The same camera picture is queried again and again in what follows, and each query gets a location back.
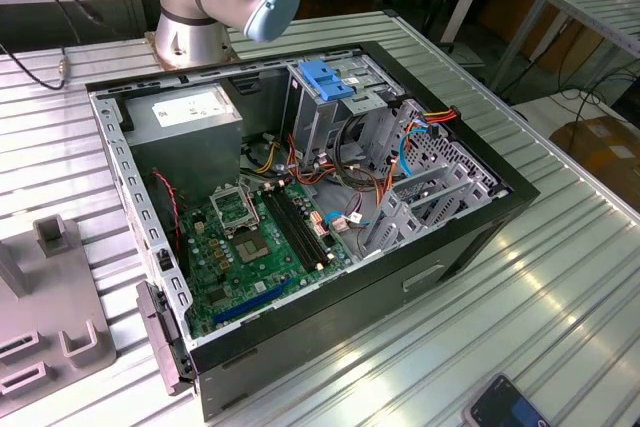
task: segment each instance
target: blue drive bay latch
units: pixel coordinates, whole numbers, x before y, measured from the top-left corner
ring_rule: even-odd
[[[320,92],[323,100],[337,100],[354,94],[354,90],[322,60],[309,60],[299,65],[304,78]]]

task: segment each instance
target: green motherboard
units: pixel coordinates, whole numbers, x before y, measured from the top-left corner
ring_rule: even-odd
[[[277,209],[274,210],[271,195],[262,191],[250,194],[259,224],[252,229],[236,231],[232,238],[225,237],[223,224],[213,204],[181,216],[186,239],[183,248],[189,249],[187,284],[193,296],[187,320],[194,338],[207,335],[227,320],[260,309],[309,284],[321,282],[351,263],[337,235],[328,232],[320,236],[314,231],[311,214],[316,219],[318,214],[313,212],[314,207],[302,186],[289,184],[279,195],[286,196],[286,206],[295,205],[295,214],[303,219],[304,227],[294,219],[300,228],[292,228],[295,225],[290,220],[294,214],[287,211],[291,215],[285,217],[278,213]],[[225,205],[218,202],[218,209],[222,209],[225,216],[229,212],[231,217],[241,217],[247,212],[242,204],[236,205],[237,200],[225,197],[224,202]],[[307,244],[313,244],[316,249],[322,248],[322,254],[329,259],[326,265],[310,266],[308,259],[306,262],[305,258],[301,260],[306,252],[300,250],[304,245],[297,236],[302,233],[307,239],[313,236],[315,244]],[[288,239],[295,241],[298,250]]]

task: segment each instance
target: chip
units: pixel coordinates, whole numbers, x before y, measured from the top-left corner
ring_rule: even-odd
[[[220,302],[222,299],[226,299],[227,294],[225,294],[224,289],[221,287],[219,289],[212,290],[211,292],[207,292],[207,300],[212,304],[216,302]]]
[[[236,235],[232,243],[244,264],[270,254],[269,247],[267,247],[267,243],[259,230],[251,230]]]

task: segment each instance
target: slotted metal table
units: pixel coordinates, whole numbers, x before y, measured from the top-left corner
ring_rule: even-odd
[[[468,399],[499,371],[554,425],[634,423],[640,231],[632,209],[399,18],[295,22],[267,45],[232,39],[243,58],[380,42],[541,195],[464,273],[210,425],[457,426]],[[193,392],[165,393],[136,308],[144,271],[83,89],[160,67],[144,40],[68,52],[72,78],[63,92],[43,90],[0,58],[0,236],[54,212],[79,223],[118,359],[0,424],[201,425]],[[20,57],[56,78],[59,51]]]
[[[634,57],[640,57],[640,0],[536,0],[500,59],[496,74],[491,81],[492,90],[495,91],[500,85],[509,71],[511,62],[520,52],[531,29],[535,27],[548,5],[558,8],[560,15],[540,42],[532,58],[544,51],[568,18],[577,20]],[[616,50],[610,49],[597,71],[606,67]]]

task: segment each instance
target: red wire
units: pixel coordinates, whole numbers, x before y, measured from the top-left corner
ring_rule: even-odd
[[[176,196],[173,193],[174,189],[173,187],[171,187],[171,184],[169,183],[169,181],[165,179],[160,172],[152,172],[152,173],[162,181],[162,183],[165,185],[165,187],[169,191],[169,196],[171,197],[171,203],[173,204],[173,217],[176,223],[176,251],[179,251],[180,250],[180,227],[178,226],[178,223],[180,222],[180,217],[178,217],[178,204],[176,203]]]

